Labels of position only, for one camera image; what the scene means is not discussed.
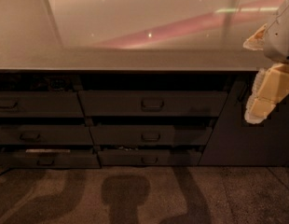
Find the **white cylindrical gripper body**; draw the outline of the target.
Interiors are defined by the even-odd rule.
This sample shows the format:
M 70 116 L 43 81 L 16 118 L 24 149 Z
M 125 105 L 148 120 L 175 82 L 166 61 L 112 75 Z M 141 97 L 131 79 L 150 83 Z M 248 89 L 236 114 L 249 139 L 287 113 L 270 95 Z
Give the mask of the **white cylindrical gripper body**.
M 289 63 L 289 0 L 270 17 L 264 33 L 264 55 L 278 63 Z

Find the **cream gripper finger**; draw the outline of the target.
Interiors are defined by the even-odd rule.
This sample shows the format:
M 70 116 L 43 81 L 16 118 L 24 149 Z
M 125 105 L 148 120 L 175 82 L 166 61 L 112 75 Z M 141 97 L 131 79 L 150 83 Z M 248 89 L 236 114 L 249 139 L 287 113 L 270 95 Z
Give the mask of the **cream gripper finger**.
M 262 25 L 253 35 L 245 40 L 243 47 L 248 50 L 262 50 L 265 45 L 265 31 L 267 25 Z
M 261 68 L 246 104 L 245 120 L 250 124 L 261 123 L 288 94 L 289 64 L 275 63 L 269 69 Z

